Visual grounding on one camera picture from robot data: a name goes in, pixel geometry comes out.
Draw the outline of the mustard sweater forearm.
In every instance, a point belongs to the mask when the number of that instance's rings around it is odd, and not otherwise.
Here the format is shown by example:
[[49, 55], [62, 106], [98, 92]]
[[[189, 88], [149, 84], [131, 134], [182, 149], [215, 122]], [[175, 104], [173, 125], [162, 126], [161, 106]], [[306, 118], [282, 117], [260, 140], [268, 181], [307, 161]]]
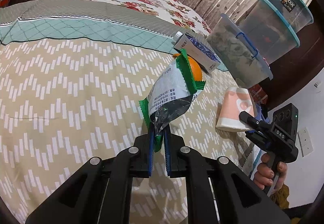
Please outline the mustard sweater forearm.
[[289, 197], [289, 187], [283, 184], [282, 188], [276, 191], [274, 194], [270, 196], [270, 199], [280, 208], [280, 209], [288, 209], [289, 201], [287, 200]]

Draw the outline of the person right hand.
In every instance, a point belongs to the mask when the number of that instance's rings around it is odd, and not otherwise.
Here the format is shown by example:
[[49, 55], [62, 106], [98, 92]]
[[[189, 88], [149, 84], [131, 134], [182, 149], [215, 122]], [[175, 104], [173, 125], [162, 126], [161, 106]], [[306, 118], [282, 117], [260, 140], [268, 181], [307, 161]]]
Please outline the person right hand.
[[[257, 171], [254, 174], [253, 182], [261, 189], [264, 190], [265, 187], [271, 186], [273, 184], [273, 178], [275, 173], [267, 166], [270, 160], [270, 155], [265, 153], [261, 157], [261, 163], [257, 166]], [[284, 162], [279, 162], [277, 165], [277, 172], [279, 172], [279, 178], [275, 185], [274, 191], [279, 191], [287, 176], [287, 164]]]

